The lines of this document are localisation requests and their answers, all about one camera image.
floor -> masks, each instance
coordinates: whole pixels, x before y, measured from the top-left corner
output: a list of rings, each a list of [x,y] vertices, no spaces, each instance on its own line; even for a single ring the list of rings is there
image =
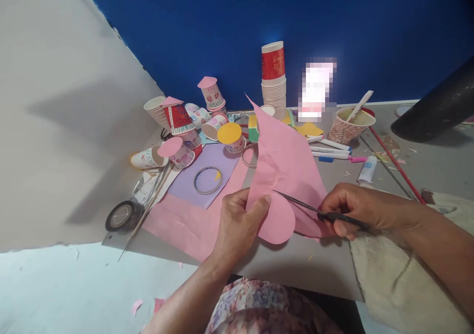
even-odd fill
[[[0,334],[139,333],[196,267],[97,244],[0,254]],[[136,317],[133,303],[143,299]],[[368,318],[367,334],[397,333]]]

black tape roll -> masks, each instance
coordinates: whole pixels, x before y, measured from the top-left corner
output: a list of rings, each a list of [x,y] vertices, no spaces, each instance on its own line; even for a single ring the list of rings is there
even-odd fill
[[[143,206],[132,201],[124,201],[115,206],[105,221],[109,232],[126,234],[135,229],[143,214]]]

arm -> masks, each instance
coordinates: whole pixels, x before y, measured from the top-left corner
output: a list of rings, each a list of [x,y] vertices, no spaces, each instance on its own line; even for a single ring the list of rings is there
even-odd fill
[[[251,248],[270,206],[270,197],[265,196],[245,212],[248,192],[246,188],[224,197],[212,254],[164,303],[146,326],[144,334],[205,331],[233,267]]]
[[[336,185],[321,204],[375,229],[393,229],[434,271],[474,322],[474,237],[434,209],[389,193],[348,183]],[[334,235],[355,239],[357,228],[326,223]]]

purple paper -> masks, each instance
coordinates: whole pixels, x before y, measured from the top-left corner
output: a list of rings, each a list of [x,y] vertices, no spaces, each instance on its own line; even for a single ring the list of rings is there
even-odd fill
[[[181,171],[173,184],[169,187],[168,193],[182,200],[186,200],[196,206],[207,209],[219,192],[224,188],[232,171],[237,164],[240,154],[231,154],[226,150],[223,144],[207,144],[202,149],[194,163]],[[210,195],[199,194],[194,189],[194,178],[199,170],[213,166],[219,169],[222,177],[222,183],[219,188]],[[219,182],[215,180],[216,170],[206,170],[199,175],[197,179],[198,189],[207,191],[213,189]]]

beige cloth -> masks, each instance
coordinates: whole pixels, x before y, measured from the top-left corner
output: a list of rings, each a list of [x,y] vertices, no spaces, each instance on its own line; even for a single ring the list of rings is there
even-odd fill
[[[436,206],[474,235],[474,202],[433,193]],[[407,244],[390,233],[351,242],[357,278],[369,314],[401,333],[474,333],[438,279]]]

